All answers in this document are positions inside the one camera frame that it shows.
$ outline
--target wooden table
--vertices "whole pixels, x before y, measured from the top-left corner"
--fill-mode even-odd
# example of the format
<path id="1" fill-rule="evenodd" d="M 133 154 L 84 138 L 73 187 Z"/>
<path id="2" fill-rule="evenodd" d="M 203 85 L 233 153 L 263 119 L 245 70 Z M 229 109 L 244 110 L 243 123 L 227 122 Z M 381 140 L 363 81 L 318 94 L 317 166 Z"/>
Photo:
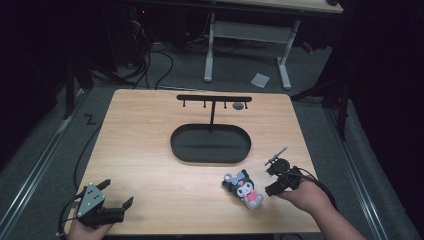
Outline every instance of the wooden table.
<path id="1" fill-rule="evenodd" d="M 251 96 L 248 109 L 216 105 L 215 123 L 243 128 L 252 141 L 248 156 L 237 164 L 187 163 L 176 158 L 170 137 L 187 123 L 209 123 L 211 104 L 176 99 L 178 94 Z M 99 133 L 82 180 L 98 184 L 105 207 L 120 207 L 129 197 L 134 203 L 112 235 L 180 235 L 319 232 L 308 214 L 264 188 L 276 181 L 264 163 L 279 152 L 291 166 L 315 175 L 290 98 L 283 94 L 118 90 Z M 255 189 L 264 195 L 256 210 L 249 210 L 221 182 L 246 169 Z"/>

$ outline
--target plush toy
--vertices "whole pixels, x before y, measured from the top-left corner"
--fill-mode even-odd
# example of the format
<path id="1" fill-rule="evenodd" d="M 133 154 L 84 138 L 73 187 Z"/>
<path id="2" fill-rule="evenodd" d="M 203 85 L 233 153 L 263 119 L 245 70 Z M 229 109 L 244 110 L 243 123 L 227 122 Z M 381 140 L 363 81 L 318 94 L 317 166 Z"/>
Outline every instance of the plush toy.
<path id="1" fill-rule="evenodd" d="M 249 178 L 245 169 L 237 173 L 237 177 L 225 174 L 222 185 L 235 196 L 240 197 L 249 209 L 258 208 L 264 200 L 262 194 L 258 194 L 255 190 L 253 181 Z"/>

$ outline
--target white plush face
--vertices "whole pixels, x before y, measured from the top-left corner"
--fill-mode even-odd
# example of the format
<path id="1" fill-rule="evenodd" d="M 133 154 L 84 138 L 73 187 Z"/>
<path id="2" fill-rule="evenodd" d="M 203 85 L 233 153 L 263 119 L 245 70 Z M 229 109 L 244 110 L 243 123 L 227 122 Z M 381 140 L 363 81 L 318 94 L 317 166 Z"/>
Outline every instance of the white plush face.
<path id="1" fill-rule="evenodd" d="M 237 189 L 237 195 L 239 197 L 246 197 L 251 191 L 253 191 L 253 185 L 247 182 Z"/>

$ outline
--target human hand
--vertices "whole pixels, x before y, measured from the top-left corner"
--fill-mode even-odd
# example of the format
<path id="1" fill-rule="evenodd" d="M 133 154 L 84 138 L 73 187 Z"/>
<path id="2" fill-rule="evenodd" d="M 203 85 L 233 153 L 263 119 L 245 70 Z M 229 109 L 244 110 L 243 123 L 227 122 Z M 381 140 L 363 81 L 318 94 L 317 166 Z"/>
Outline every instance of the human hand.
<path id="1" fill-rule="evenodd" d="M 284 191 L 277 195 L 291 202 L 295 207 L 309 214 L 317 210 L 334 208 L 327 194 L 314 182 L 302 178 L 299 187 L 292 191 Z"/>
<path id="2" fill-rule="evenodd" d="M 113 224 L 101 225 L 96 229 L 86 227 L 74 219 L 69 230 L 69 240 L 100 240 L 112 228 Z"/>

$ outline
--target white desk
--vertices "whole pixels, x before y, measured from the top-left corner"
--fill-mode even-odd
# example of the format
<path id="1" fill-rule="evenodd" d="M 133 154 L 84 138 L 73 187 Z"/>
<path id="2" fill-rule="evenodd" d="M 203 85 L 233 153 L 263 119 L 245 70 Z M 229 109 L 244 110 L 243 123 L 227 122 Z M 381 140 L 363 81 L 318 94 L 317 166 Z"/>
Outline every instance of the white desk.
<path id="1" fill-rule="evenodd" d="M 297 11 L 313 11 L 320 13 L 343 12 L 340 5 L 330 6 L 325 0 L 213 0 L 213 3 L 236 3 L 257 5 L 261 7 L 283 8 Z M 213 43 L 215 37 L 254 40 L 285 44 L 281 57 L 277 57 L 277 66 L 280 72 L 284 89 L 290 90 L 291 84 L 287 74 L 286 61 L 296 37 L 300 21 L 294 21 L 291 28 L 272 27 L 264 25 L 243 24 L 235 22 L 215 21 L 215 14 L 211 15 L 209 30 L 209 48 L 206 56 L 204 81 L 212 81 L 213 72 Z"/>

